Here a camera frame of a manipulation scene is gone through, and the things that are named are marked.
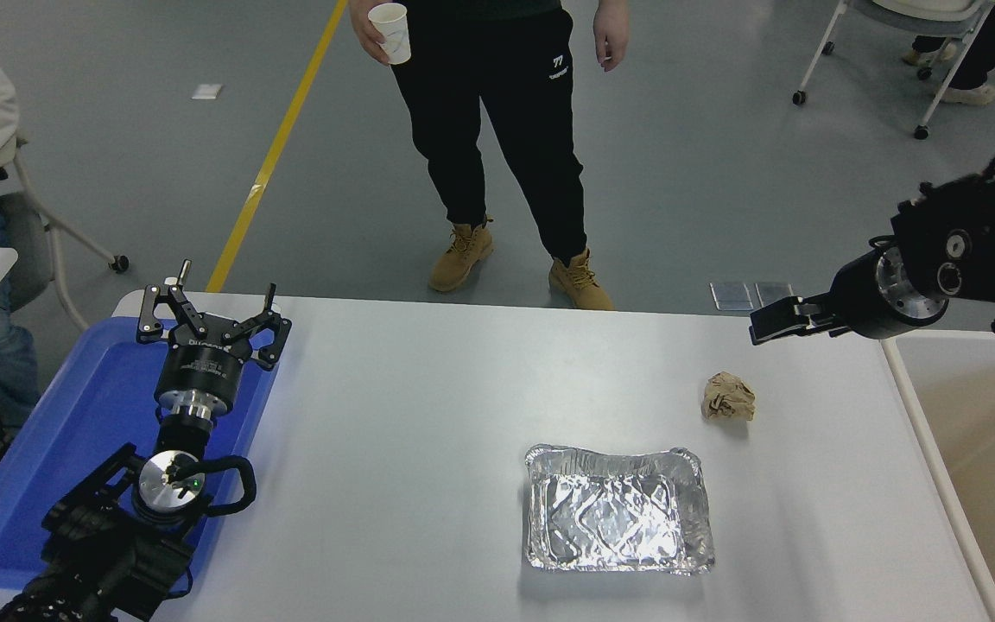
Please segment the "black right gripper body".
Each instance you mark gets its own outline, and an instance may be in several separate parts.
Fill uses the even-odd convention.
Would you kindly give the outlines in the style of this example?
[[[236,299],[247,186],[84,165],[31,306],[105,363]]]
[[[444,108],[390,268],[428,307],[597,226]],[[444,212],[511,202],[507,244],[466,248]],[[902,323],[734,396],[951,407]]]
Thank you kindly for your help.
[[[872,249],[834,276],[833,314],[850,331],[885,340],[936,323],[943,298],[920,294],[909,279],[899,249]]]

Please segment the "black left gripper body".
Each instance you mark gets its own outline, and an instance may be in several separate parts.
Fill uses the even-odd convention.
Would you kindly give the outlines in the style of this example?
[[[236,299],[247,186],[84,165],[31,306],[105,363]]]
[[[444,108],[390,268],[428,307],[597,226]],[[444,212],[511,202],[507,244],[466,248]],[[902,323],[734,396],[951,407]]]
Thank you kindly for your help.
[[[230,329],[201,338],[187,324],[168,331],[168,353],[155,386],[155,401],[173,409],[178,395],[207,394],[211,409],[232,409],[236,402],[244,364],[251,359],[251,342],[241,336],[231,344],[222,342]]]

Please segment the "person's right hand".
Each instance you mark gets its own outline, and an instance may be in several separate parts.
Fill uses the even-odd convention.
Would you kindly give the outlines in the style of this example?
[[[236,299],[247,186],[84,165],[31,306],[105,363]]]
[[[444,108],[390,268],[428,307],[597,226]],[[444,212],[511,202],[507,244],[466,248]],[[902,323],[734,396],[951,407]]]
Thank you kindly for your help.
[[[382,66],[390,65],[390,56],[383,50],[384,35],[371,22],[370,11],[388,1],[351,0],[348,1],[349,20],[360,47]]]

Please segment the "person's left hand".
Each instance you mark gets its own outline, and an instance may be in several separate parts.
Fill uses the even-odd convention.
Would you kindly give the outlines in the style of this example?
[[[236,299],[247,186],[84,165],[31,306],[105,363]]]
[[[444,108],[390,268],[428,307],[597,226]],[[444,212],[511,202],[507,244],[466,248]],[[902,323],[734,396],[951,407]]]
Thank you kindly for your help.
[[[593,45],[598,66],[605,73],[619,67],[631,43],[628,1],[601,0],[593,13]]]

